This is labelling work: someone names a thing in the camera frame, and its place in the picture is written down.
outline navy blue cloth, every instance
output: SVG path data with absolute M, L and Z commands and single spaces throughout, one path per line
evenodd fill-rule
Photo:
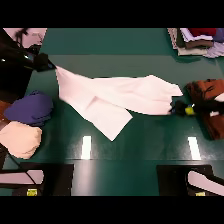
M 213 36 L 213 40 L 219 43 L 224 42 L 224 28 L 216 28 L 216 34 Z
M 40 91 L 33 91 L 30 95 L 16 100 L 4 111 L 4 116 L 10 121 L 41 127 L 51 118 L 52 109 L 51 97 Z

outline green tabletop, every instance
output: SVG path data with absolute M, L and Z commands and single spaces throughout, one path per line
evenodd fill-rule
M 222 58 L 178 57 L 172 49 L 166 28 L 48 29 L 41 51 L 49 54 L 55 65 L 90 78 L 153 74 L 178 84 L 183 90 L 188 82 L 218 79 L 224 75 Z M 186 160 L 192 162 L 188 137 L 197 138 L 202 159 L 198 163 L 212 163 L 214 173 L 220 177 L 223 175 L 220 167 L 224 166 L 224 162 L 219 160 L 224 159 L 224 140 L 210 140 L 196 117 L 148 116 L 130 112 L 133 119 L 111 142 L 58 98 L 55 71 L 33 72 L 27 93 L 33 90 L 50 95 L 55 108 L 52 119 L 43 127 L 41 145 L 29 162 L 74 163 L 77 169 L 74 172 L 73 195 L 158 195 L 156 164 L 179 164 L 181 160 L 183 164 Z M 190 102 L 185 90 L 183 93 L 184 96 L 178 99 Z M 90 161 L 79 160 L 84 136 L 92 139 Z M 6 159 L 4 168 L 10 167 L 11 162 Z M 91 170 L 93 174 L 88 177 L 91 179 L 87 182 L 89 187 L 96 179 L 99 184 L 80 193 L 76 183 L 82 185 L 87 181 L 84 173 L 82 175 L 84 170 Z M 101 175 L 100 170 L 105 170 L 105 173 Z M 121 183 L 123 188 L 107 188 L 111 184 L 108 175 L 112 183 Z M 125 185 L 120 182 L 123 175 L 127 176 Z M 134 184 L 133 181 L 139 182 L 136 188 L 127 187 Z

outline green table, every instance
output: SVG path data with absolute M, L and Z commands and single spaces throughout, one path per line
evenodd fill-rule
M 178 57 L 165 28 L 48 29 L 42 52 L 49 54 L 54 64 L 87 77 L 143 77 L 153 74 L 178 84 L 181 89 L 188 82 L 223 78 L 224 74 L 222 58 Z M 100 179 L 97 182 L 102 184 L 94 185 L 86 195 L 157 195 L 155 165 L 190 164 L 192 155 L 188 137 L 197 138 L 200 163 L 212 163 L 215 175 L 222 175 L 220 167 L 224 162 L 219 160 L 224 159 L 224 141 L 209 140 L 200 120 L 195 117 L 147 116 L 131 112 L 133 119 L 111 142 L 71 106 L 58 99 L 55 71 L 33 72 L 27 93 L 36 89 L 53 98 L 55 109 L 52 119 L 43 128 L 41 145 L 29 161 L 74 163 L 80 172 L 75 169 L 73 195 L 80 195 L 76 183 L 85 183 L 82 182 L 85 175 L 78 173 L 88 170 L 88 167 L 91 167 L 89 170 L 95 168 L 96 178 L 93 175 L 87 185 L 91 187 L 96 179 Z M 185 90 L 183 93 L 179 99 L 190 102 Z M 84 136 L 92 137 L 90 161 L 79 160 Z M 133 172 L 136 163 L 140 165 Z M 10 167 L 11 162 L 6 159 L 4 168 Z M 105 170 L 103 175 L 97 172 L 102 169 Z M 126 175 L 125 172 L 127 184 L 123 184 L 120 191 L 117 188 L 110 190 L 110 187 L 107 191 L 111 182 L 107 182 L 106 177 L 112 176 L 112 183 L 118 183 L 124 179 L 122 175 Z M 148 172 L 153 173 L 153 178 L 147 175 Z M 154 187 L 151 189 L 151 184 L 143 186 L 145 182 L 139 178 L 147 179 Z M 139 184 L 132 189 L 131 183 L 135 179 Z

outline yellow label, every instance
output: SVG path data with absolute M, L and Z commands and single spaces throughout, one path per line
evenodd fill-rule
M 205 196 L 205 192 L 198 192 L 196 193 L 196 196 Z
M 27 196 L 37 196 L 37 189 L 28 189 Z
M 195 115 L 194 109 L 192 107 L 185 108 L 185 112 L 187 115 Z

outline red cloth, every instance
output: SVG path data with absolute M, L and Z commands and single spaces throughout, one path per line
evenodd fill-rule
M 200 35 L 215 36 L 216 28 L 188 28 L 194 37 Z

